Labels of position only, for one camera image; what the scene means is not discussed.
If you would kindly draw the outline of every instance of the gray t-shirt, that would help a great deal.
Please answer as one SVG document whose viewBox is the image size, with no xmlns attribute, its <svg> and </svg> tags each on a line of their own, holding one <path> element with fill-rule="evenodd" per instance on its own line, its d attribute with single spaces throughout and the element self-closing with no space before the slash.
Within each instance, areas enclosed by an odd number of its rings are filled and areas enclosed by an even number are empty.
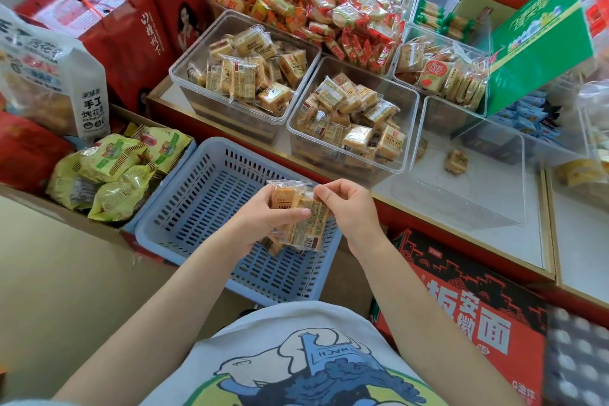
<svg viewBox="0 0 609 406">
<path fill-rule="evenodd" d="M 28 406 L 54 406 L 35 402 Z M 142 406 L 445 405 L 369 321 L 323 302 L 255 311 L 198 342 Z"/>
</svg>

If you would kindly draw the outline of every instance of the floor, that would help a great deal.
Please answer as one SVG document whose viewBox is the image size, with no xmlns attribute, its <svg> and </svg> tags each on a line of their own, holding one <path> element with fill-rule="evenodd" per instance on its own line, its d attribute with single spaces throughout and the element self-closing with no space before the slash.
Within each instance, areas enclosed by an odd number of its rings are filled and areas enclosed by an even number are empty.
<svg viewBox="0 0 609 406">
<path fill-rule="evenodd" d="M 139 257 L 0 197 L 0 371 L 5 396 L 49 398 L 169 279 L 173 268 Z M 322 300 L 366 316 L 372 294 L 341 243 Z M 224 291 L 200 338 L 252 302 Z"/>
</svg>

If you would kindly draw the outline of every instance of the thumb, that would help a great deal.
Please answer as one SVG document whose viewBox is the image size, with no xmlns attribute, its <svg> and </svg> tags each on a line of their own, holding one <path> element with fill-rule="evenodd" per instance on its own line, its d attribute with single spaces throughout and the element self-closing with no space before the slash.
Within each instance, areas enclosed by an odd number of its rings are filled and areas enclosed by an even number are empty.
<svg viewBox="0 0 609 406">
<path fill-rule="evenodd" d="M 297 223 L 306 220 L 311 216 L 311 210 L 298 207 L 296 209 L 269 209 L 267 222 L 270 226 L 276 227 Z"/>
<path fill-rule="evenodd" d="M 313 189 L 313 192 L 334 213 L 340 209 L 340 206 L 345 201 L 338 194 L 334 193 L 330 188 L 325 187 L 324 185 L 317 185 Z"/>
</svg>

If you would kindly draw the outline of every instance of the forearm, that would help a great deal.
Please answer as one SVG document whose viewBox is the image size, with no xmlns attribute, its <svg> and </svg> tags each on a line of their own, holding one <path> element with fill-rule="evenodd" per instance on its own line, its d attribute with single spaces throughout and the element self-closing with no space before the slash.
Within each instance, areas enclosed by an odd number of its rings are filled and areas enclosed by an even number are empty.
<svg viewBox="0 0 609 406">
<path fill-rule="evenodd" d="M 522 405 L 386 238 L 358 255 L 400 355 L 438 395 L 453 406 Z"/>
<path fill-rule="evenodd" d="M 238 261 L 222 231 L 210 236 L 54 399 L 86 405 L 140 403 L 192 347 Z"/>
</svg>

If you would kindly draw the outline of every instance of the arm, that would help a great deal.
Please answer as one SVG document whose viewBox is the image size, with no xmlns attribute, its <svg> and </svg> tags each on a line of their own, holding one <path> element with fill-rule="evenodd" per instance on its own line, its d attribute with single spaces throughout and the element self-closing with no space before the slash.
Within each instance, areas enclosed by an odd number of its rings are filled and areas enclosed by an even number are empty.
<svg viewBox="0 0 609 406">
<path fill-rule="evenodd" d="M 139 404 L 184 361 L 232 269 L 253 243 L 308 209 L 269 209 L 272 186 L 260 190 L 201 244 L 55 395 L 83 405 Z"/>
<path fill-rule="evenodd" d="M 386 238 L 369 191 L 341 179 L 316 187 L 315 193 L 334 212 L 404 361 L 453 406 L 522 405 L 517 392 L 448 317 Z"/>
</svg>

